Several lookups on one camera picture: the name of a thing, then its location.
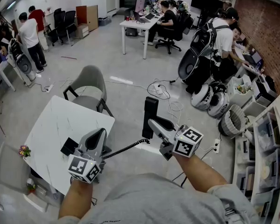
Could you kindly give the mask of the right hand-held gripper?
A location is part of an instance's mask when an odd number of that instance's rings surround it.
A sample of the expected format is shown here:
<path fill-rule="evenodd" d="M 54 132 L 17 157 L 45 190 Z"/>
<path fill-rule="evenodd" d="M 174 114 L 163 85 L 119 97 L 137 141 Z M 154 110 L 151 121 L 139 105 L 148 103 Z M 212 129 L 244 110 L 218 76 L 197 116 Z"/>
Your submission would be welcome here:
<path fill-rule="evenodd" d="M 176 131 L 174 124 L 167 119 L 149 119 L 151 130 L 162 140 L 160 153 L 169 161 L 173 154 L 190 158 L 200 146 L 203 134 L 194 127 L 182 125 Z"/>

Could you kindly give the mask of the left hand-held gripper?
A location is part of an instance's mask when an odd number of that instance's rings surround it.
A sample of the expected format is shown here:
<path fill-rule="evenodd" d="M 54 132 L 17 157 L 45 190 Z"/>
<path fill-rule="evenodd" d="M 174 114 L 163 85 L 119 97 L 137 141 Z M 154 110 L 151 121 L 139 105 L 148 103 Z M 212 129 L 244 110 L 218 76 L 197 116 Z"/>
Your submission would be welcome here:
<path fill-rule="evenodd" d="M 99 175 L 102 174 L 105 160 L 91 154 L 106 152 L 107 132 L 104 128 L 98 128 L 84 135 L 73 154 L 69 155 L 68 172 L 73 179 L 85 183 L 100 183 Z"/>

